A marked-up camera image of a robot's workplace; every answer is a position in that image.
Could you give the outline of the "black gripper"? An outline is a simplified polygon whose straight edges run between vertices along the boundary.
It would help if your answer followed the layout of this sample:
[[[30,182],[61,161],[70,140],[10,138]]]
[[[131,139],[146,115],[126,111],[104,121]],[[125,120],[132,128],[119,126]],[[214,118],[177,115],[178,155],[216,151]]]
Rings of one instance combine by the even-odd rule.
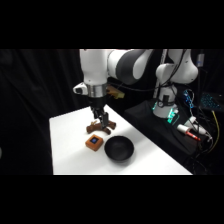
[[[100,119],[100,114],[104,111],[104,106],[106,105],[107,98],[89,98],[89,105],[93,112],[94,119]],[[104,112],[101,119],[102,127],[106,127],[109,123],[109,114]]]

